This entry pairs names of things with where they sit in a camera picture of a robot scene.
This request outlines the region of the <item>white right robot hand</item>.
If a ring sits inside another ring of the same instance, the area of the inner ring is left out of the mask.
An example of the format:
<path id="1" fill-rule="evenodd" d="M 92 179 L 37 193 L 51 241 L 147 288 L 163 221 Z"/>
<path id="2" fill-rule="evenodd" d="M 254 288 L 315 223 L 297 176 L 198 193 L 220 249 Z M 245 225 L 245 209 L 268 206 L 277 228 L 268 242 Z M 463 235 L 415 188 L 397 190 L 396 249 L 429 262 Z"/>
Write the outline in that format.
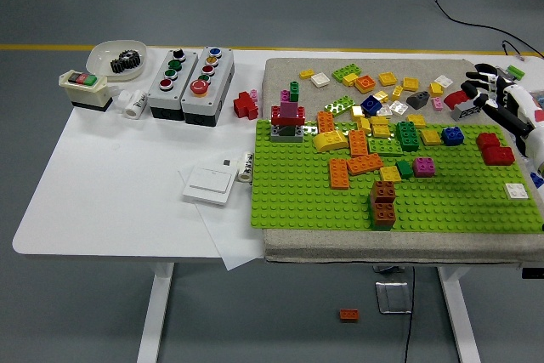
<path id="1" fill-rule="evenodd" d="M 537 100 L 488 64 L 477 64 L 461 89 L 474 105 L 515 136 L 519 152 L 543 173 L 543 109 Z"/>

